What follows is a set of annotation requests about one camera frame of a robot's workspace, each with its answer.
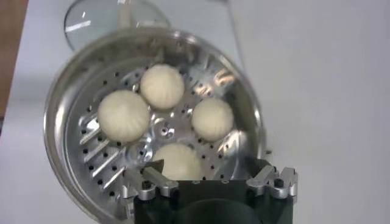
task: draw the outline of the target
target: white steamed bun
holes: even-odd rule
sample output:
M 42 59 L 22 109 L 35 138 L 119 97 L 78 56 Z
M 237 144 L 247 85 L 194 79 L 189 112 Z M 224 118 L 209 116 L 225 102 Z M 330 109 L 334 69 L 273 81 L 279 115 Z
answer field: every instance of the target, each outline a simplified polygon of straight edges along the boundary
M 164 145 L 153 160 L 164 160 L 162 174 L 171 180 L 200 180 L 200 161 L 188 146 L 179 143 Z
M 195 132 L 208 141 L 226 136 L 233 127 L 233 111 L 223 100 L 209 98 L 196 105 L 192 125 Z
M 110 93 L 100 103 L 97 118 L 109 139 L 130 142 L 149 126 L 150 113 L 144 100 L 128 90 Z
M 157 109 L 174 107 L 183 97 L 184 80 L 178 70 L 169 65 L 155 65 L 141 79 L 141 94 Z

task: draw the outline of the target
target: white table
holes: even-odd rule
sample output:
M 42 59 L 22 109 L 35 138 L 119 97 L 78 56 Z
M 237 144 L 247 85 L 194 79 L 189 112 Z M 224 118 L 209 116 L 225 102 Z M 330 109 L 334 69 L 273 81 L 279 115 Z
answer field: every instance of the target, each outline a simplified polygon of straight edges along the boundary
M 27 9 L 0 139 L 0 223 L 94 223 L 59 185 L 42 138 L 47 91 L 73 54 L 62 30 L 70 3 Z M 300 175 L 295 222 L 388 223 L 390 4 L 232 3 L 272 161 Z

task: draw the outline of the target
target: metal steamer tray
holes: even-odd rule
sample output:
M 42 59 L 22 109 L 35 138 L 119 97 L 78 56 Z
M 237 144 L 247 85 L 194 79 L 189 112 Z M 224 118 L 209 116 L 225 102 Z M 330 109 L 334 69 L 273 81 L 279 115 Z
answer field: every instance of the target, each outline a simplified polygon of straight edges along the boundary
M 149 107 L 150 127 L 135 142 L 111 141 L 99 128 L 99 103 L 118 89 L 139 92 L 149 67 L 167 63 L 183 75 L 185 93 L 167 111 Z M 191 128 L 193 108 L 208 97 L 225 100 L 233 130 L 207 142 Z M 206 41 L 179 30 L 122 30 L 82 49 L 53 83 L 44 112 L 44 140 L 51 166 L 70 197 L 101 223 L 126 221 L 120 176 L 140 169 L 163 145 L 190 146 L 202 163 L 203 180 L 247 178 L 244 156 L 261 158 L 264 130 L 258 101 L 246 78 Z

